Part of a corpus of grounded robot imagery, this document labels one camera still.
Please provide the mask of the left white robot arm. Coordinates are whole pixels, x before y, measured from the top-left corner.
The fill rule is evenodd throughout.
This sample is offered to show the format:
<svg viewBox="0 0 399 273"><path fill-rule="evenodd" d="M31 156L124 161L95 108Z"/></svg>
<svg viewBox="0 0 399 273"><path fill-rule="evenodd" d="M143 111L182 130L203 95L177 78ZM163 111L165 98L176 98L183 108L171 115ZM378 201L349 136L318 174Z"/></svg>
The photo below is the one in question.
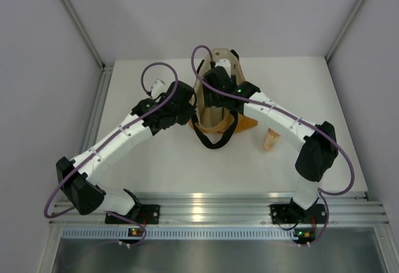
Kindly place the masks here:
<svg viewBox="0 0 399 273"><path fill-rule="evenodd" d="M194 94L188 84L173 82L159 100L139 101L124 121L93 147L71 160L63 157L56 163L61 190L79 214L111 211L128 223L140 218L141 203L131 191L105 189L100 182L135 146L161 130L188 123L195 113L191 104Z"/></svg>

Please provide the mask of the orange bottle pink cap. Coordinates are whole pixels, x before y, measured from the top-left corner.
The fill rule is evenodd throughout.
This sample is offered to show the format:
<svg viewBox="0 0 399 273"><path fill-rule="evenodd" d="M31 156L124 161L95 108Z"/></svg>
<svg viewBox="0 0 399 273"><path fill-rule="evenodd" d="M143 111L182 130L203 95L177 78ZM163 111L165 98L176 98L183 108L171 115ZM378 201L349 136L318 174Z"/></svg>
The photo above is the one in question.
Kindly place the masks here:
<svg viewBox="0 0 399 273"><path fill-rule="evenodd" d="M265 151L272 151L280 139L280 134L273 129L268 128L263 142L263 149Z"/></svg>

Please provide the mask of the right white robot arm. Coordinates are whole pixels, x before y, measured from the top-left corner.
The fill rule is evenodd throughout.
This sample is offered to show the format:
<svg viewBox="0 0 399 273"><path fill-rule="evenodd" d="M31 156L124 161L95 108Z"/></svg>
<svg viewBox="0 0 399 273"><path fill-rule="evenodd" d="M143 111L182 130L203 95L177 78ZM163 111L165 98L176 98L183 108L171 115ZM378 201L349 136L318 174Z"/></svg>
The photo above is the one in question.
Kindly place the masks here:
<svg viewBox="0 0 399 273"><path fill-rule="evenodd" d="M329 122L316 125L317 130L305 126L289 117L288 111L274 104L259 87L247 81L238 85L222 66L209 70L203 78L218 90L204 88L207 107L223 107L262 123L299 152L295 169L300 178L286 214L298 223L306 221L312 216L320 181L338 155L338 149L330 142L336 140L334 126Z"/></svg>

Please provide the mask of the tan canvas tote bag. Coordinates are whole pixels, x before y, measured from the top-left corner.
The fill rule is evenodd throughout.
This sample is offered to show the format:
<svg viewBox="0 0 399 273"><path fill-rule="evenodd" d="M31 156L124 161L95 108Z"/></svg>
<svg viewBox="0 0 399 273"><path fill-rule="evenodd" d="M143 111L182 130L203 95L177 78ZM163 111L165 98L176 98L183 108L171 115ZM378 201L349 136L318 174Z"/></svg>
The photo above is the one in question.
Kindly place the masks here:
<svg viewBox="0 0 399 273"><path fill-rule="evenodd" d="M228 59L231 63L231 75L237 79L237 87L232 94L242 94L246 79L239 63L239 56L235 50L214 49L201 61L196 73L203 78L211 69L223 69L215 66L219 59ZM212 150L222 148L230 141L235 133L257 126L257 121L241 115L237 110L229 111L223 107L205 107L203 98L203 84L197 79L194 84L196 96L196 114L191 118L189 125L195 131L201 143Z"/></svg>

